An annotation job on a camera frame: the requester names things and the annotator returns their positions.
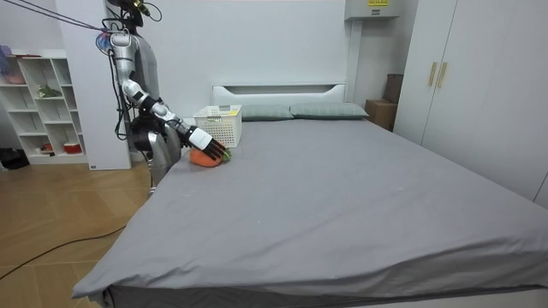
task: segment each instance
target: cabinet handle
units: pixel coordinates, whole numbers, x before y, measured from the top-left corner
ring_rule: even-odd
[[[428,80],[428,86],[432,86],[434,84],[434,77],[436,76],[436,69],[438,69],[438,63],[434,62],[434,63],[432,63],[432,70],[430,71],[430,79]]]
[[[444,62],[442,64],[442,71],[439,73],[439,79],[438,79],[438,87],[442,87],[444,83],[444,77],[445,77],[445,71],[447,70],[447,62]]]

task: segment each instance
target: plastic basket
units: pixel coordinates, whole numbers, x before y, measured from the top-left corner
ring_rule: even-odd
[[[241,137],[241,105],[207,106],[194,115],[196,126],[226,147],[237,147]]]

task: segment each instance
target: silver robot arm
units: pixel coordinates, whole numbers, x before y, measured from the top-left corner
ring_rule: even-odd
[[[110,43],[115,57],[116,75],[124,95],[135,106],[149,112],[166,125],[173,127],[185,143],[188,142],[212,159],[222,158],[226,151],[224,146],[204,130],[185,123],[181,117],[170,110],[160,97],[154,98],[151,93],[145,91],[143,86],[146,85],[140,85],[135,81],[137,74],[145,74],[139,72],[137,68],[139,63],[136,55],[139,52],[145,52],[140,50],[141,40],[141,37],[129,33],[113,33],[110,36]]]

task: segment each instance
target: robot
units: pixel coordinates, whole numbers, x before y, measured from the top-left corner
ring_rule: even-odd
[[[164,178],[170,167],[181,158],[182,146],[192,146],[212,159],[221,158],[227,151],[204,130],[185,123],[160,98],[156,57],[151,46],[137,33],[143,27],[142,15],[150,16],[141,0],[108,0],[121,9],[118,21],[124,30],[110,34],[113,63],[119,90],[135,108],[139,116],[131,123],[131,140],[138,151],[146,152],[146,160],[154,187]]]

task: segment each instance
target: gray pillow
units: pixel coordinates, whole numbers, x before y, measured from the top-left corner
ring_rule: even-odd
[[[290,108],[295,119],[315,120],[359,120],[367,113],[352,103],[300,103]]]
[[[289,106],[244,105],[241,107],[242,121],[283,121],[293,120]]]

